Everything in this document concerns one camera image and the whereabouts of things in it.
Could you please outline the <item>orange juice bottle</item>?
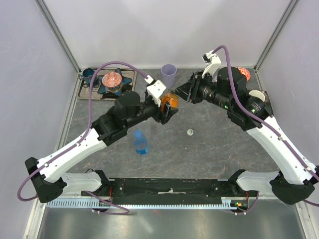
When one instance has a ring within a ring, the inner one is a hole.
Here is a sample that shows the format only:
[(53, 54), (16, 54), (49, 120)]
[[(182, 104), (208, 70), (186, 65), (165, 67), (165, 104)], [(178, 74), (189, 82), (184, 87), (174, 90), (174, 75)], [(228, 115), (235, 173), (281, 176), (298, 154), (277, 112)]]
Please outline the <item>orange juice bottle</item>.
[(161, 98), (161, 111), (164, 111), (165, 103), (169, 103), (171, 107), (177, 108), (179, 97), (173, 93), (167, 93)]

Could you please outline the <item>white green bottle cap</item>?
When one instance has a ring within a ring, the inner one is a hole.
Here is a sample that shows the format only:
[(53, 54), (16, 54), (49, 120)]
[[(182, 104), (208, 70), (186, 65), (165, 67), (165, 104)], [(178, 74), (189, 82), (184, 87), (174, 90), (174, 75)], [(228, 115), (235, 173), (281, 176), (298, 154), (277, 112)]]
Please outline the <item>white green bottle cap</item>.
[(194, 131), (192, 129), (187, 130), (187, 135), (192, 136), (194, 134)]

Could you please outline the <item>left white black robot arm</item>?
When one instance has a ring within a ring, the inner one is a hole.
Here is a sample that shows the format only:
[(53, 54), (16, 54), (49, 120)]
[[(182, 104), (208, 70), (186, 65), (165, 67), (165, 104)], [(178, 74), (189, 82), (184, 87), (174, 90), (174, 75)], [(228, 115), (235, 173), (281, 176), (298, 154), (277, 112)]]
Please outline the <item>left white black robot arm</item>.
[(25, 165), (40, 202), (48, 203), (63, 194), (84, 191), (106, 195), (111, 183), (102, 170), (90, 173), (68, 173), (68, 170), (89, 155), (125, 137), (129, 128), (149, 118), (161, 124), (167, 123), (177, 113), (177, 107), (178, 97), (173, 94), (164, 95), (156, 104), (152, 96), (141, 102), (138, 93), (127, 92), (68, 145), (45, 158), (27, 159)]

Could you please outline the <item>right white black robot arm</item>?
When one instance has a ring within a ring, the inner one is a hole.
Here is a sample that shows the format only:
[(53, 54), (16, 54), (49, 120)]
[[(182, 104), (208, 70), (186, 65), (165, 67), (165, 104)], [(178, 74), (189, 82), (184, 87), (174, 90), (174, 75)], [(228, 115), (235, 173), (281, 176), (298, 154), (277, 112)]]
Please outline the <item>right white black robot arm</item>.
[(304, 158), (281, 131), (265, 95), (247, 90), (246, 76), (238, 68), (232, 67), (231, 72), (235, 93), (226, 67), (218, 70), (216, 81), (209, 73), (194, 72), (173, 91), (185, 102), (207, 101), (226, 110), (228, 118), (253, 137), (277, 164), (279, 170), (275, 172), (238, 170), (230, 178), (229, 192), (240, 196), (245, 191), (258, 191), (289, 205), (306, 202), (318, 182), (318, 166)]

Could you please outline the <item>blue water bottle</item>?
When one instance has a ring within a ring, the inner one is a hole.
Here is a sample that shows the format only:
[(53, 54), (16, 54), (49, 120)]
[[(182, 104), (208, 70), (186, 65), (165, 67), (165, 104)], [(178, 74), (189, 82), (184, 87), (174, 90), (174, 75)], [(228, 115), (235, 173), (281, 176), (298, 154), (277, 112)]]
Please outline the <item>blue water bottle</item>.
[(134, 132), (134, 138), (134, 147), (136, 153), (140, 155), (147, 154), (149, 150), (149, 144), (145, 135), (140, 130), (136, 130)]

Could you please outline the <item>lavender plastic cup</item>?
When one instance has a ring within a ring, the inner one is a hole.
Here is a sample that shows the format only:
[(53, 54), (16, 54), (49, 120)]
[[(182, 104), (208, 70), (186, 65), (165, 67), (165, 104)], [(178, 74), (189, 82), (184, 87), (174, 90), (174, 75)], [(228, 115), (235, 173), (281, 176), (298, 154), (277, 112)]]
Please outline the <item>lavender plastic cup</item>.
[(172, 88), (176, 82), (177, 68), (172, 64), (165, 64), (161, 68), (162, 82), (167, 88)]

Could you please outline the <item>blue star-shaped dish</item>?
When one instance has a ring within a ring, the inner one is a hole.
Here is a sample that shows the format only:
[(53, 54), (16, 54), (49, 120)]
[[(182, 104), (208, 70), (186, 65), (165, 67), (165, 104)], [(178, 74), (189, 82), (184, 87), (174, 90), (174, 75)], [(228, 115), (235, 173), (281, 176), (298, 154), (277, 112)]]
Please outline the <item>blue star-shaped dish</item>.
[(132, 78), (128, 78), (123, 75), (122, 70), (120, 68), (117, 68), (115, 71), (122, 76), (122, 83), (121, 85), (116, 89), (108, 89), (102, 84), (102, 78), (105, 75), (99, 75), (98, 81), (100, 82), (100, 87), (97, 91), (97, 94), (101, 95), (102, 98), (114, 98), (121, 96), (124, 91), (130, 91), (132, 89), (131, 83), (133, 81)]

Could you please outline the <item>red white floral bowl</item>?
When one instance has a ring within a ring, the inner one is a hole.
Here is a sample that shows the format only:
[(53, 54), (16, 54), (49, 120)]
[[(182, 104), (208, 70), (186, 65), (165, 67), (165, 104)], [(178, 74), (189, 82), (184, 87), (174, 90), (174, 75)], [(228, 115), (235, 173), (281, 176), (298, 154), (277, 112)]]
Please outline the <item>red white floral bowl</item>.
[(251, 79), (251, 73), (246, 68), (238, 67), (241, 74), (246, 77), (246, 80), (249, 81)]

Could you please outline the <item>red patterned bowl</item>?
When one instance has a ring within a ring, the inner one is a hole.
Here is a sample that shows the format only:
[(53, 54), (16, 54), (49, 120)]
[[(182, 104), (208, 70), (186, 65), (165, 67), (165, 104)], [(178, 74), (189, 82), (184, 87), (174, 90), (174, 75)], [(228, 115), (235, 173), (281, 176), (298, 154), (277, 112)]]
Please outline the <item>red patterned bowl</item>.
[(109, 72), (102, 78), (102, 84), (108, 89), (116, 89), (122, 83), (122, 76), (117, 72)]

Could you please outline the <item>pink white mug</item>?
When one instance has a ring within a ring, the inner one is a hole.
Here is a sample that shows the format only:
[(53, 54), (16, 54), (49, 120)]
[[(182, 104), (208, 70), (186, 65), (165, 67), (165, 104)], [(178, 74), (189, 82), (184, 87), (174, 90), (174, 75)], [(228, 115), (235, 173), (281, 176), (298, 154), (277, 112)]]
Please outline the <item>pink white mug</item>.
[(266, 96), (264, 95), (264, 93), (262, 91), (259, 91), (259, 90), (251, 90), (249, 92), (249, 95), (256, 97), (256, 98), (259, 98), (263, 102), (265, 102), (265, 100), (266, 100)]

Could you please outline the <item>dark floral square plate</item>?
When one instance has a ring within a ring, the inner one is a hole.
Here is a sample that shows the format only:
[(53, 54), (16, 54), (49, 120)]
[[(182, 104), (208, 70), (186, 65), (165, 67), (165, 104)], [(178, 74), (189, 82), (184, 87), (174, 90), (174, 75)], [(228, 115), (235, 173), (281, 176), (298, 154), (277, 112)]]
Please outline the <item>dark floral square plate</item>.
[(272, 105), (271, 105), (271, 101), (270, 101), (269, 95), (268, 95), (267, 91), (262, 91), (262, 93), (265, 96), (265, 104), (270, 109), (270, 115), (273, 115), (274, 112), (273, 112), (273, 109), (272, 109)]

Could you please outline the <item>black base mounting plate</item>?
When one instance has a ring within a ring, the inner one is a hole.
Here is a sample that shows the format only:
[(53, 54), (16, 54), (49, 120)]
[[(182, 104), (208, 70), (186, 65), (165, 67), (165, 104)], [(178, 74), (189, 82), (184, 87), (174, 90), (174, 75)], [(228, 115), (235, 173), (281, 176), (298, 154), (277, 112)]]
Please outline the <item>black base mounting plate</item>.
[(222, 197), (257, 196), (227, 179), (114, 178), (93, 192), (111, 197), (114, 204), (199, 204), (221, 203)]

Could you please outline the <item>metal tray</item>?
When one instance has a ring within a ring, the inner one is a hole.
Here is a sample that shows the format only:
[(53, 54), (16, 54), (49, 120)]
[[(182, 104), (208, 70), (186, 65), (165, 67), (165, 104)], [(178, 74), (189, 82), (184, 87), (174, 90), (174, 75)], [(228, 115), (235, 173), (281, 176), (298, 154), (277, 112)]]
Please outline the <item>metal tray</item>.
[[(97, 77), (93, 83), (91, 99), (93, 99), (93, 100), (109, 100), (109, 101), (115, 100), (114, 98), (102, 98), (101, 95), (97, 94), (97, 91), (100, 87), (100, 82), (98, 81), (98, 76), (104, 75), (108, 72), (113, 72), (116, 69), (117, 68), (103, 68), (101, 71), (99, 71), (99, 73), (97, 74)], [(132, 69), (125, 69), (125, 68), (120, 68), (120, 69), (122, 70), (122, 73), (124, 76), (133, 79), (133, 81), (131, 83), (132, 89), (130, 91), (134, 91), (136, 78), (137, 78), (137, 72), (132, 70)], [(86, 100), (89, 99), (89, 87), (90, 87), (90, 84), (88, 85), (83, 80), (80, 80), (80, 86), (79, 86), (78, 93), (77, 93), (77, 96), (79, 99), (86, 99)]]

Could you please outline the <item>dark blue teacup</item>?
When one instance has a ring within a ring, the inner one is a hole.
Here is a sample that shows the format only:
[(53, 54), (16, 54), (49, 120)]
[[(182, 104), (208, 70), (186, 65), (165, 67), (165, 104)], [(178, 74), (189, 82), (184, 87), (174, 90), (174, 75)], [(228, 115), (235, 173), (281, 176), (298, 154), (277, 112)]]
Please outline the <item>dark blue teacup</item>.
[(83, 80), (86, 84), (90, 84), (92, 77), (94, 75), (95, 71), (92, 68), (86, 68), (83, 70), (83, 72), (79, 75), (79, 79)]

